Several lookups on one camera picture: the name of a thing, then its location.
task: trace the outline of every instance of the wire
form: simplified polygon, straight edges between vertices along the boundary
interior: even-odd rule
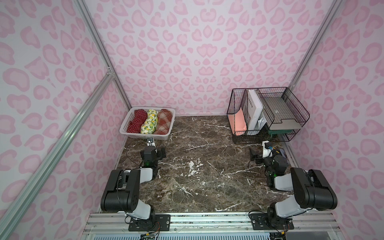
[[[157,240],[157,238],[159,237],[159,235],[160,235],[160,223],[159,222],[157,222],[158,224],[159,224],[159,231],[157,232],[157,237],[156,237],[156,240]]]
[[[119,201],[119,206],[121,207],[121,210],[124,211],[124,208],[121,205],[120,198],[119,198],[119,182],[120,182],[120,177],[122,181],[122,176],[121,173],[123,173],[125,170],[121,171],[118,176],[118,183],[117,183],[117,188],[116,188],[116,195],[118,196],[118,201]]]
[[[159,223],[159,222],[155,222],[155,225],[153,226],[153,228],[156,227],[156,223],[159,225],[158,229],[157,229],[156,231],[154,231],[154,232],[149,233],[149,234],[154,234],[154,233],[158,233],[158,232],[160,232],[160,223]]]
[[[261,211],[260,209],[253,209],[253,210],[250,210],[250,211],[248,212],[248,217],[249,217],[249,219],[251,219],[251,216],[250,216],[251,212],[262,212],[262,213],[266,214],[266,212],[263,212],[263,211]]]
[[[126,224],[129,224],[129,223],[127,222],[127,217],[129,217],[129,215],[126,215],[126,216],[125,216],[124,222],[125,222]]]
[[[271,225],[269,224],[268,221],[264,221],[264,223],[265,223],[265,225],[267,225],[268,227],[275,229],[279,234],[281,234],[281,232],[280,232],[279,230],[277,230],[276,228],[274,228],[273,226],[271,226]]]
[[[254,159],[249,160],[249,162],[248,162],[248,170],[249,170],[249,164],[251,163],[252,160],[255,160],[255,162],[256,162],[256,159],[264,159],[264,158],[266,158],[266,157],[256,157],[256,158],[254,158]]]
[[[128,147],[131,146],[131,144],[133,143],[133,141],[135,141],[135,139],[132,140],[132,141],[128,144],[128,146],[125,148],[125,156],[127,156],[127,158],[128,158],[131,162],[133,162],[134,164],[136,164],[137,166],[140,167],[140,165],[137,164],[136,162],[132,161],[132,159],[130,159],[130,158],[128,157],[128,154],[127,154]]]
[[[314,203],[315,203],[315,200],[316,200],[316,188],[314,186],[314,182],[312,182],[311,177],[308,175],[308,173],[306,171],[304,171],[304,172],[305,172],[305,175],[307,175],[307,178],[309,179],[309,181],[310,181],[310,183],[311,183],[311,185],[313,187],[313,204],[312,204],[312,208],[311,209],[305,211],[305,212],[307,212],[307,211],[310,211],[310,210],[312,210],[314,208],[314,205],[315,205]]]

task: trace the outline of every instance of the folded cloth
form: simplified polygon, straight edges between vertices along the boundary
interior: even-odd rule
[[[167,109],[161,109],[161,111],[157,114],[157,117],[159,118],[159,124],[157,125],[154,134],[167,134],[172,121],[172,113]]]
[[[147,112],[143,109],[135,110],[135,117],[129,122],[127,132],[140,133],[141,125],[147,120]]]
[[[156,130],[157,123],[158,118],[156,110],[149,109],[147,120],[145,120],[144,124],[141,125],[140,133],[153,134],[153,132]]]
[[[229,114],[228,118],[230,120],[229,123],[231,125],[232,134],[236,136],[243,135],[247,130],[247,124],[245,123],[243,109],[240,108],[240,110],[235,114]]]

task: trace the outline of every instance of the metal rail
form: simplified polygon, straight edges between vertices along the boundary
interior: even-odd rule
[[[303,71],[307,67],[309,61],[311,60],[312,56],[314,55],[317,47],[320,45],[321,40],[327,33],[328,28],[333,23],[333,20],[336,18],[336,14],[338,13],[340,7],[344,3],[345,0],[334,0],[331,4],[331,7],[329,8],[327,14],[324,17],[323,22],[321,23],[316,35],[313,37],[313,41],[311,42],[307,52],[305,53],[305,56],[303,60],[301,61],[299,67],[297,68],[291,83],[289,84],[288,88],[290,90],[293,90],[299,81]]]
[[[128,110],[130,110],[131,104],[129,103],[128,97],[125,94],[124,88],[122,87],[122,84],[120,82],[119,77],[115,73],[116,71],[113,67],[113,64],[112,64],[108,54],[107,54],[107,50],[105,49],[103,41],[101,40],[101,37],[97,31],[97,28],[96,28],[96,26],[92,20],[92,16],[89,12],[89,9],[88,9],[86,3],[84,2],[84,0],[74,0],[74,2],[75,2],[76,6],[79,10],[81,17],[84,20],[85,26],[88,28],[88,31],[91,34],[92,39],[96,44],[96,48],[100,52],[100,56],[101,56],[102,60],[104,61],[105,66],[107,67],[108,71],[111,72],[112,75],[116,76],[114,78],[114,81],[115,81],[116,86],[118,88],[119,94],[123,98],[123,101],[126,104],[126,106],[128,107]]]
[[[167,233],[252,233],[275,232],[253,230],[248,212],[166,213],[171,215]],[[130,218],[124,214],[91,214],[84,228],[88,234],[138,234],[129,232]],[[340,228],[330,211],[309,211],[293,217],[295,229],[291,232],[338,232]]]
[[[111,74],[107,74],[103,78],[101,83],[96,87],[92,95],[81,107],[78,114],[69,124],[47,157],[43,160],[40,167],[29,179],[28,183],[25,185],[16,200],[8,208],[7,212],[0,221],[0,239],[8,239],[13,233],[113,78],[114,76]]]

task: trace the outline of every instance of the white book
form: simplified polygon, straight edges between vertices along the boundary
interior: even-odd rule
[[[259,117],[259,120],[257,121],[257,124],[255,126],[255,129],[253,129],[253,131],[250,131],[251,129],[248,129],[249,131],[247,132],[247,135],[256,135],[256,134],[258,134],[259,131],[264,127],[265,124],[266,124],[266,119],[264,117],[264,114],[261,113],[260,117]]]
[[[248,130],[255,129],[262,110],[263,104],[256,92],[254,90],[248,90]]]

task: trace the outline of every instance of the white plastic basket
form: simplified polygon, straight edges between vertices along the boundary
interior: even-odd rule
[[[172,120],[169,126],[169,131],[167,134],[160,135],[160,134],[142,134],[142,133],[130,133],[127,132],[129,122],[133,120],[135,117],[135,110],[138,109],[143,109],[144,111],[148,111],[149,109],[156,110],[157,113],[160,112],[161,109],[167,109],[172,113]],[[120,127],[120,133],[128,135],[130,138],[148,138],[148,137],[153,137],[154,140],[167,140],[168,136],[170,135],[170,131],[172,130],[173,127],[173,122],[175,121],[175,115],[176,111],[173,108],[155,108],[155,107],[132,107],[129,112],[127,113],[127,116],[124,118],[123,123],[121,124]]]

